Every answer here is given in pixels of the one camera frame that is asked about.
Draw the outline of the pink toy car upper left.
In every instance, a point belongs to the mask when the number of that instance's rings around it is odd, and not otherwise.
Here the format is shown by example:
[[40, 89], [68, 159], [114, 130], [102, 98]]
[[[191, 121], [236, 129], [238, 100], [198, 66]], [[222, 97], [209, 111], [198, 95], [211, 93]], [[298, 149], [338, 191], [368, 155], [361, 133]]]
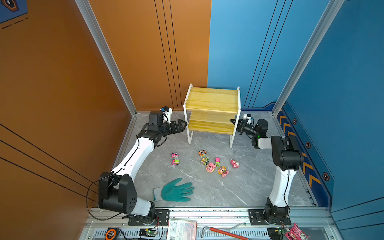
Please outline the pink toy car upper left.
[[174, 159], [178, 159], [179, 158], [179, 154], [172, 152], [171, 157], [174, 158]]

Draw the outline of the pink green toy car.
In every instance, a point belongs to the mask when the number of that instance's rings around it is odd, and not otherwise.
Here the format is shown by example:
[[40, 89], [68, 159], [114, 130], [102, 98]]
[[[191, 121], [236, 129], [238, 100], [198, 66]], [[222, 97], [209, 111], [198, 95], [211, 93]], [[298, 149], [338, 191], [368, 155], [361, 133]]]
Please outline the pink green toy car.
[[180, 160], [179, 159], [173, 159], [172, 160], [172, 165], [179, 165], [180, 164]]

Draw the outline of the pink strawberry bear toy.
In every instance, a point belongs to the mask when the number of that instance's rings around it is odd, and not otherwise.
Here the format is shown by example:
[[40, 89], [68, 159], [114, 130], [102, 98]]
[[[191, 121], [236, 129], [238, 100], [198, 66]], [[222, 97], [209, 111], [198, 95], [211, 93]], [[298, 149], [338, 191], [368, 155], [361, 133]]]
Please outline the pink strawberry bear toy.
[[240, 166], [240, 163], [234, 159], [231, 159], [230, 163], [234, 169], [237, 169]]

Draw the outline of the yellow wooden two-tier shelf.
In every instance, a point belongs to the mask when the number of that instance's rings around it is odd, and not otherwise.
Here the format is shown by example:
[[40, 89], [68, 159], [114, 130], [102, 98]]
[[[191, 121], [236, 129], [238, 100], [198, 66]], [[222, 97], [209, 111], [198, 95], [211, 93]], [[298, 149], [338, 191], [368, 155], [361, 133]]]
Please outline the yellow wooden two-tier shelf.
[[241, 91], [194, 87], [190, 84], [183, 104], [188, 143], [194, 132], [228, 135], [229, 148], [233, 146], [236, 127], [231, 119], [239, 120]]

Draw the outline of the green rubber work glove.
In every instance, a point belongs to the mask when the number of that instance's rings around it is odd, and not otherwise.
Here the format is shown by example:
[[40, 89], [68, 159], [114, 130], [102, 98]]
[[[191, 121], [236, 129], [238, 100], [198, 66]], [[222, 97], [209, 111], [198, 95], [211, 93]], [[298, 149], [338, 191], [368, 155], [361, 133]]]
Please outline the green rubber work glove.
[[154, 201], [189, 202], [190, 195], [194, 193], [192, 183], [178, 185], [182, 178], [177, 178], [163, 187], [153, 189]]

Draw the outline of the green orange toy truck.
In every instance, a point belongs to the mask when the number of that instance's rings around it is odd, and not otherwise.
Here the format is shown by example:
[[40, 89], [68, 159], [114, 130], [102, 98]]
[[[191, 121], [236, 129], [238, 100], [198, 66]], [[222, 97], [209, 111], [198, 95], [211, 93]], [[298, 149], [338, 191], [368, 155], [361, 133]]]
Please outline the green orange toy truck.
[[207, 166], [210, 162], [210, 158], [209, 157], [204, 157], [202, 158], [201, 160], [201, 163], [204, 165], [204, 166]]

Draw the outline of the pink yellow flower toy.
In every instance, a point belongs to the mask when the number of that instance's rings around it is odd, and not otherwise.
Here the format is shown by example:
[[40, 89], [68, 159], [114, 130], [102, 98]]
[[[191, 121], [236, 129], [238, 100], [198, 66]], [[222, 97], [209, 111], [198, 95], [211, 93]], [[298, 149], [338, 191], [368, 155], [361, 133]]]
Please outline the pink yellow flower toy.
[[219, 174], [220, 176], [222, 176], [223, 178], [225, 178], [225, 177], [229, 174], [229, 170], [227, 170], [226, 167], [221, 166], [221, 167], [219, 167], [219, 169], [218, 169], [218, 174]]

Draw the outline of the plastic bag with papers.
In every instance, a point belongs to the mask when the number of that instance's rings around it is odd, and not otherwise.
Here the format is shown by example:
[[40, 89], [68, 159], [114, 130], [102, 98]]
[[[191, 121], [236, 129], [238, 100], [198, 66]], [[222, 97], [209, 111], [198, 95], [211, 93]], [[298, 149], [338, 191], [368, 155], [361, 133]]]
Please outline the plastic bag with papers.
[[196, 240], [197, 221], [169, 220], [166, 240]]

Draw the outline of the orange toy car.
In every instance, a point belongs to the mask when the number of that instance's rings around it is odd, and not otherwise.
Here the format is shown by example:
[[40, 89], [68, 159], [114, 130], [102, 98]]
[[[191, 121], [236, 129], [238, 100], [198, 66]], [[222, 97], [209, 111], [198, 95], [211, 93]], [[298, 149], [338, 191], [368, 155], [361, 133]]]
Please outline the orange toy car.
[[201, 157], [201, 158], [203, 158], [204, 156], [206, 156], [207, 155], [207, 152], [205, 151], [205, 150], [201, 150], [201, 151], [199, 151], [199, 156]]

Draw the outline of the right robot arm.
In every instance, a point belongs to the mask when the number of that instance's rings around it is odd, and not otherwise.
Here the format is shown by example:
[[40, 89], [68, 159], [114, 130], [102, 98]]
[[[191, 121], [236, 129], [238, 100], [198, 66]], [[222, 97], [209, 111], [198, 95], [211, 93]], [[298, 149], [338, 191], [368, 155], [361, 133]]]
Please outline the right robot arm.
[[252, 146], [256, 149], [270, 149], [272, 160], [276, 167], [276, 174], [272, 192], [267, 198], [262, 219], [268, 225], [277, 223], [290, 224], [288, 220], [291, 211], [289, 206], [289, 193], [292, 181], [300, 166], [304, 163], [304, 157], [300, 145], [292, 136], [267, 137], [269, 122], [259, 119], [256, 125], [249, 124], [248, 119], [237, 121], [231, 119], [235, 130], [239, 134], [245, 133], [251, 138]]

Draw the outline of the pink bear toy yellow base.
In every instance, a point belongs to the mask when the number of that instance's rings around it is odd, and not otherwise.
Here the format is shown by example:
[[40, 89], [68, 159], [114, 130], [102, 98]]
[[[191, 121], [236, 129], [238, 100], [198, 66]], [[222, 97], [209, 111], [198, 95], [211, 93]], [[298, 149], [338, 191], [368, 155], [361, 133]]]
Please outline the pink bear toy yellow base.
[[206, 171], [207, 171], [208, 173], [212, 173], [212, 172], [214, 172], [215, 169], [216, 169], [216, 165], [215, 165], [214, 163], [209, 162], [209, 163], [207, 164], [207, 166], [206, 166]]

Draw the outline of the small board right edge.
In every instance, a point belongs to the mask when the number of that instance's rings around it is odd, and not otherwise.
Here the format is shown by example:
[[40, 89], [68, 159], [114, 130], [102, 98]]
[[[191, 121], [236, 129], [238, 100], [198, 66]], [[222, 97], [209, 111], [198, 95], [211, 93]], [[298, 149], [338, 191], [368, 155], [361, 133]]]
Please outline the small board right edge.
[[268, 230], [268, 235], [270, 240], [283, 240], [286, 234], [286, 231], [278, 228], [278, 229], [267, 229]]

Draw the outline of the green circuit board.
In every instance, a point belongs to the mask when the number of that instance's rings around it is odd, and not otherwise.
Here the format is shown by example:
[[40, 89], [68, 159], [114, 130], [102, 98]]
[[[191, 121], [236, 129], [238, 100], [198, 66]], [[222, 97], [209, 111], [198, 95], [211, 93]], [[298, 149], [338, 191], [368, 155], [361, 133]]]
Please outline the green circuit board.
[[157, 230], [153, 230], [153, 229], [140, 229], [140, 232], [139, 232], [139, 236], [140, 238], [154, 238], [158, 235], [158, 231]]

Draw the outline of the red handled hex wrench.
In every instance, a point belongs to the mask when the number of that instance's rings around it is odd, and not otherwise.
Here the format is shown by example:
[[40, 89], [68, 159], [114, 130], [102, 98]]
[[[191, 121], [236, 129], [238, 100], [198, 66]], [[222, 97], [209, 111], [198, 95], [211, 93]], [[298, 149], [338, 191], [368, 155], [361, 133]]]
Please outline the red handled hex wrench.
[[239, 239], [239, 240], [249, 240], [246, 237], [243, 237], [243, 236], [240, 236], [240, 235], [236, 235], [236, 234], [233, 234], [233, 233], [230, 233], [230, 232], [227, 232], [227, 231], [223, 231], [223, 230], [220, 230], [220, 229], [217, 229], [217, 228], [212, 228], [212, 227], [203, 227], [202, 233], [201, 233], [201, 239], [204, 238], [205, 231], [215, 232], [215, 233], [222, 234], [222, 235], [225, 235], [225, 236], [229, 236], [229, 237], [232, 237], [232, 238], [236, 238], [236, 239]]

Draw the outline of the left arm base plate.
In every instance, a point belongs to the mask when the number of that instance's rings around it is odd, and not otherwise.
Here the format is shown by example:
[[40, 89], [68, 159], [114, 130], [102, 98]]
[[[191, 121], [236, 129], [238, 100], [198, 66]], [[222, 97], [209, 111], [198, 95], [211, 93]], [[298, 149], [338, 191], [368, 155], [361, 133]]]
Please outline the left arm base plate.
[[154, 209], [147, 216], [132, 215], [129, 218], [129, 226], [154, 226], [156, 224], [167, 225], [170, 219], [169, 209]]

